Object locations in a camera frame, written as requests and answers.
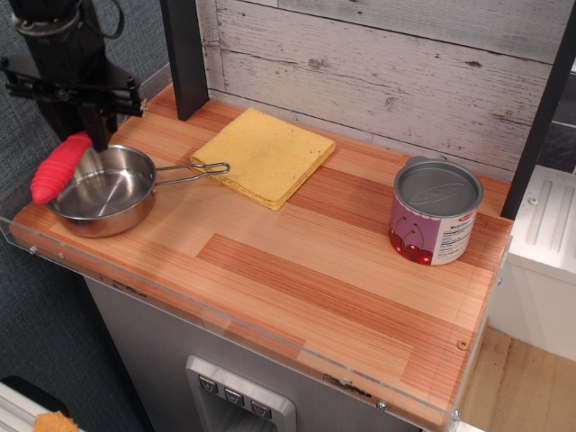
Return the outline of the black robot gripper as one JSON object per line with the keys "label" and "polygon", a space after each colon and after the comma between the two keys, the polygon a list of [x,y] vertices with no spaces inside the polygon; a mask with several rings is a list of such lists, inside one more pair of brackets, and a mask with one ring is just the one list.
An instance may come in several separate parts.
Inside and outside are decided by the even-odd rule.
{"label": "black robot gripper", "polygon": [[104,39],[85,26],[20,29],[29,51],[1,58],[12,95],[80,108],[94,150],[108,149],[118,130],[117,114],[141,116],[139,80],[113,64]]}

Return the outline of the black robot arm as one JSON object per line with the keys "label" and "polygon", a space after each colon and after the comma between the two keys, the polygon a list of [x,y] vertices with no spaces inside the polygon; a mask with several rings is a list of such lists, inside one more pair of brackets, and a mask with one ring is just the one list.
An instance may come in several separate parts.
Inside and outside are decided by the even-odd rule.
{"label": "black robot arm", "polygon": [[91,1],[12,1],[12,23],[24,54],[1,59],[9,95],[36,102],[61,140],[87,134],[108,148],[120,114],[141,116],[138,79],[106,55],[108,34]]}

